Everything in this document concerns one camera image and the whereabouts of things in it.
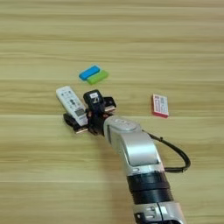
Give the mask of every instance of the blue and green eraser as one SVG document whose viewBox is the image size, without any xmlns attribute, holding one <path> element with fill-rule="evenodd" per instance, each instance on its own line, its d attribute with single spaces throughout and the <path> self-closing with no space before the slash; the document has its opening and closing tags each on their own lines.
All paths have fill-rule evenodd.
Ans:
<svg viewBox="0 0 224 224">
<path fill-rule="evenodd" d="M 91 66 L 87 70 L 80 73 L 80 78 L 83 81 L 87 81 L 90 85 L 102 81 L 109 76 L 109 73 L 105 70 L 101 70 L 98 66 Z"/>
</svg>

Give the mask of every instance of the black cable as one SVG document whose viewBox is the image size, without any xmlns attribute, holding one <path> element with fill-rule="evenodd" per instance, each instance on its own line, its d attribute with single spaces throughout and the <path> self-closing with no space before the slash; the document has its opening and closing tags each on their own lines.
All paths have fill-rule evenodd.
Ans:
<svg viewBox="0 0 224 224">
<path fill-rule="evenodd" d="M 190 158 L 179 147 L 175 146 L 172 143 L 165 141 L 162 137 L 153 136 L 152 134 L 148 133 L 147 131 L 144 131 L 144 132 L 147 133 L 152 139 L 157 140 L 160 143 L 169 146 L 171 149 L 173 149 L 175 152 L 177 152 L 182 157 L 182 159 L 185 161 L 185 166 L 182 166 L 182 167 L 165 167 L 164 170 L 166 172 L 176 172 L 176 173 L 177 172 L 185 172 L 191 166 Z"/>
</svg>

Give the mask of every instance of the wooden surface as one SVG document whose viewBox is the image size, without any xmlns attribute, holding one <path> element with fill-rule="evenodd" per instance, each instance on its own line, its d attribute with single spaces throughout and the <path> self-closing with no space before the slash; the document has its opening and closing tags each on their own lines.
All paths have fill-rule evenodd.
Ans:
<svg viewBox="0 0 224 224">
<path fill-rule="evenodd" d="M 224 223 L 224 2 L 0 0 L 0 223 L 130 224 L 119 157 L 100 136 L 74 135 L 55 89 L 113 95 L 117 114 L 185 149 L 168 174 L 190 224 Z M 89 86 L 79 71 L 109 71 Z M 171 116 L 151 115 L 153 93 Z M 165 165 L 182 165 L 157 144 Z"/>
</svg>

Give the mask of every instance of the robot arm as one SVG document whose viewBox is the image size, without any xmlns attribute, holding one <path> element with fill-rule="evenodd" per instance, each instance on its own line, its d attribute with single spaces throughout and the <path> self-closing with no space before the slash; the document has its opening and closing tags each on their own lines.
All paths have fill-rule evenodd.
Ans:
<svg viewBox="0 0 224 224">
<path fill-rule="evenodd" d="M 70 115 L 64 114 L 64 119 L 76 133 L 89 130 L 92 134 L 105 136 L 120 155 L 134 200 L 136 223 L 186 224 L 179 203 L 173 200 L 165 168 L 151 136 L 142 131 L 138 123 L 108 113 L 108 109 L 116 107 L 112 97 L 103 98 L 98 90 L 93 90 L 84 94 L 84 100 L 88 105 L 86 127 L 80 127 Z M 183 169 L 172 167 L 166 170 L 183 171 L 189 166 L 190 160 Z"/>
</svg>

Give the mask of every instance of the silver robot arm segment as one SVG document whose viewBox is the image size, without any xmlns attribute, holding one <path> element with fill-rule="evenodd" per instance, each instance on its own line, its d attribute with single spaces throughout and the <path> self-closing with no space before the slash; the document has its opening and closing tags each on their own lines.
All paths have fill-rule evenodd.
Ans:
<svg viewBox="0 0 224 224">
<path fill-rule="evenodd" d="M 165 169 L 151 137 L 141 126 L 117 115 L 103 125 L 104 136 L 117 151 L 134 200 L 137 224 L 186 224 L 172 197 Z"/>
</svg>

